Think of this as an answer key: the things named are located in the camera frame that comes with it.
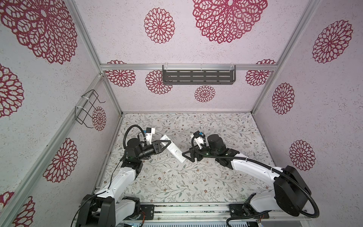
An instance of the black wire rack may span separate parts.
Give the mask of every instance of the black wire rack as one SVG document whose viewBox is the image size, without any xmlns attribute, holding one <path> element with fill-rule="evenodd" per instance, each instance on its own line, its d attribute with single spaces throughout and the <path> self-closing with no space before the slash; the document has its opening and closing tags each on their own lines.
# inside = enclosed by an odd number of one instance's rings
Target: black wire rack
<svg viewBox="0 0 363 227">
<path fill-rule="evenodd" d="M 91 102 L 90 101 L 90 98 L 92 97 L 92 95 L 95 97 L 95 100 L 93 101 L 93 102 Z M 104 101 L 104 102 L 101 102 L 99 99 L 98 99 L 98 93 L 94 90 L 94 89 L 92 89 L 92 90 L 89 90 L 88 92 L 86 92 L 84 95 L 82 95 L 81 97 L 82 98 L 85 98 L 85 99 L 87 99 L 87 102 L 84 104 L 84 106 L 75 106 L 74 107 L 74 118 L 75 118 L 75 120 L 76 121 L 78 121 L 78 123 L 80 123 L 81 125 L 85 125 L 87 128 L 90 128 L 90 129 L 93 129 L 93 127 L 89 127 L 89 126 L 87 126 L 86 125 L 86 123 L 85 123 L 85 120 L 86 120 L 86 118 L 87 118 L 87 116 L 89 116 L 90 118 L 93 118 L 90 114 L 89 114 L 89 112 L 91 111 L 91 109 L 93 108 L 93 109 L 96 109 L 96 107 L 94 106 L 94 103 L 96 102 L 96 101 L 98 101 L 99 103 L 105 103 L 106 101 Z M 86 106 L 86 104 L 87 103 L 90 103 L 91 104 L 91 106 L 90 106 L 90 109 L 89 110 L 86 110 L 84 107 Z M 81 119 L 81 118 L 79 118 L 79 116 L 81 115 L 81 113 L 82 112 L 85 112 L 86 113 L 86 115 L 85 115 L 85 117 L 83 118 L 83 119 Z"/>
</svg>

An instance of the metal bracket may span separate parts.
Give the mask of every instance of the metal bracket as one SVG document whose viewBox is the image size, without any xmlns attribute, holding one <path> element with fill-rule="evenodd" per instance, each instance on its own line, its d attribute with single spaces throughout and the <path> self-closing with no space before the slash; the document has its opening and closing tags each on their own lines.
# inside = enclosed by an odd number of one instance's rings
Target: metal bracket
<svg viewBox="0 0 363 227">
<path fill-rule="evenodd" d="M 229 211 L 231 213 L 231 218 L 241 218 L 241 217 L 247 217 L 251 215 L 256 215 L 258 212 L 256 212 L 251 205 L 249 204 L 252 197 L 254 197 L 256 193 L 251 194 L 247 200 L 244 203 L 233 203 L 229 204 Z M 255 217 L 256 219 L 267 219 L 270 218 L 269 214 L 264 214 Z"/>
<path fill-rule="evenodd" d="M 94 100 L 93 102 L 91 102 L 91 101 L 90 101 L 90 98 L 92 97 L 92 95 L 94 95 L 94 97 L 95 97 L 95 100 Z M 86 119 L 86 117 L 87 117 L 87 116 L 90 116 L 91 118 L 93 118 L 93 117 L 89 114 L 89 112 L 91 111 L 92 107 L 93 107 L 93 109 L 96 109 L 96 107 L 94 106 L 94 103 L 95 103 L 96 101 L 98 101 L 99 103 L 105 103 L 106 101 L 101 102 L 101 101 L 98 99 L 98 94 L 97 94 L 97 92 L 96 92 L 94 89 L 89 90 L 88 92 L 86 92 L 86 93 L 85 93 L 84 95 L 82 95 L 81 97 L 82 97 L 82 98 L 87 99 L 87 102 L 89 102 L 89 103 L 91 104 L 91 106 L 90 106 L 90 109 L 89 109 L 89 110 L 86 110 L 86 109 L 84 108 L 84 106 L 75 106 L 75 107 L 74 107 L 74 119 L 75 119 L 78 123 L 80 123 L 81 125 L 85 125 L 87 128 L 93 129 L 93 127 L 88 127 L 88 126 L 86 125 L 86 123 L 85 123 L 85 119 Z M 77 115 L 77 110 L 78 110 L 78 108 L 81 108 L 81 112 L 79 112 L 79 113 L 78 113 L 78 115 Z M 84 117 L 83 119 L 80 119 L 80 118 L 79 118 L 79 115 L 82 113 L 82 110 L 86 113 L 86 115 L 85 115 L 85 117 Z"/>
<path fill-rule="evenodd" d="M 152 220 L 154 219 L 154 208 L 155 206 L 152 204 L 149 205 L 141 205 L 140 212 L 145 213 L 145 220 Z M 125 218 L 125 220 L 143 220 L 144 216 L 141 214 L 136 219 L 131 219 L 129 217 Z"/>
<path fill-rule="evenodd" d="M 235 66 L 230 70 L 165 70 L 163 65 L 163 83 L 166 85 L 231 85 L 235 81 Z"/>
<path fill-rule="evenodd" d="M 183 157 L 186 157 L 191 162 L 195 162 L 195 158 L 197 158 L 197 162 L 200 162 L 203 159 L 203 156 L 201 156 L 200 154 L 195 152 L 193 148 L 190 148 L 189 151 L 183 152 L 181 155 Z"/>
</svg>

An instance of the black motor housing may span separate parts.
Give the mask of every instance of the black motor housing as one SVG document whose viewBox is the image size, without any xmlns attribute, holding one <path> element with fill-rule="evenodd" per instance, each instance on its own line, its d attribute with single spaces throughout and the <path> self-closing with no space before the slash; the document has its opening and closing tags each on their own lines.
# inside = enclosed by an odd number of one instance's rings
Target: black motor housing
<svg viewBox="0 0 363 227">
<path fill-rule="evenodd" d="M 282 170 L 311 195 L 309 187 L 294 167 L 287 166 Z M 273 184 L 275 188 L 275 199 L 278 206 L 291 216 L 299 216 L 300 211 L 307 202 L 307 197 L 304 193 L 281 176 L 275 177 L 275 182 Z"/>
</svg>

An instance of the mounting plate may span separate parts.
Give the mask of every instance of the mounting plate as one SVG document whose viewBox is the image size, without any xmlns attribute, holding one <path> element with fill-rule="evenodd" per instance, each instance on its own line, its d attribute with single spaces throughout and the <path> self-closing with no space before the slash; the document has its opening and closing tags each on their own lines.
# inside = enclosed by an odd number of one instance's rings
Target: mounting plate
<svg viewBox="0 0 363 227">
<path fill-rule="evenodd" d="M 154 205 L 141 205 L 141 211 L 144 211 L 146 216 L 145 216 L 145 220 L 152 220 L 154 219 Z M 144 218 L 144 216 L 141 215 L 138 216 L 136 219 L 130 219 L 129 217 L 125 218 L 124 220 L 142 220 Z"/>
<path fill-rule="evenodd" d="M 166 85 L 231 85 L 236 81 L 236 66 L 231 70 L 165 70 L 163 83 Z"/>
</svg>

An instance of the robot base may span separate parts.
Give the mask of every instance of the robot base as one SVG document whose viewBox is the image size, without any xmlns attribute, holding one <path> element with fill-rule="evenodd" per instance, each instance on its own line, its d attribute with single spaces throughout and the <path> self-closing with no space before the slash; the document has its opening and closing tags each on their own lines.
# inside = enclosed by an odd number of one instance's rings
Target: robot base
<svg viewBox="0 0 363 227">
<path fill-rule="evenodd" d="M 256 193 L 251 194 L 248 199 L 244 203 L 239 204 L 230 204 L 229 205 L 229 212 L 231 214 L 231 218 L 242 218 L 247 216 L 252 216 L 258 214 L 252 206 L 250 205 L 250 201 L 252 197 L 254 197 Z M 256 219 L 267 219 L 270 218 L 269 214 L 264 214 L 261 216 L 255 217 Z"/>
</svg>

